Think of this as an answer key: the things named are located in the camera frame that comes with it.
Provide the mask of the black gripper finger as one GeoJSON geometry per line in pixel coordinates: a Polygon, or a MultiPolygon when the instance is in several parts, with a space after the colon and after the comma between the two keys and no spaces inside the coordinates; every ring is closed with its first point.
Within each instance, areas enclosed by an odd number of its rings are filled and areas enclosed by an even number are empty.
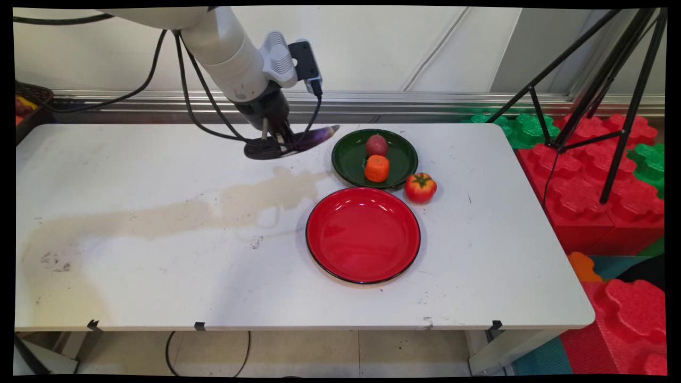
{"type": "Polygon", "coordinates": [[[295,151],[295,135],[289,123],[275,123],[274,139],[277,141],[281,155],[287,155],[295,151]]]}

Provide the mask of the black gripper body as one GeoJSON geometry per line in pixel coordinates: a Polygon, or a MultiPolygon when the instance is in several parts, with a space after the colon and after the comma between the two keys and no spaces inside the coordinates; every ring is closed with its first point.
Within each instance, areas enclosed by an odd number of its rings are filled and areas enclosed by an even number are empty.
{"type": "Polygon", "coordinates": [[[233,104],[255,129],[262,131],[266,128],[272,137],[292,137],[288,121],[289,103],[276,82],[270,81],[255,99],[248,102],[234,101],[233,104]]]}

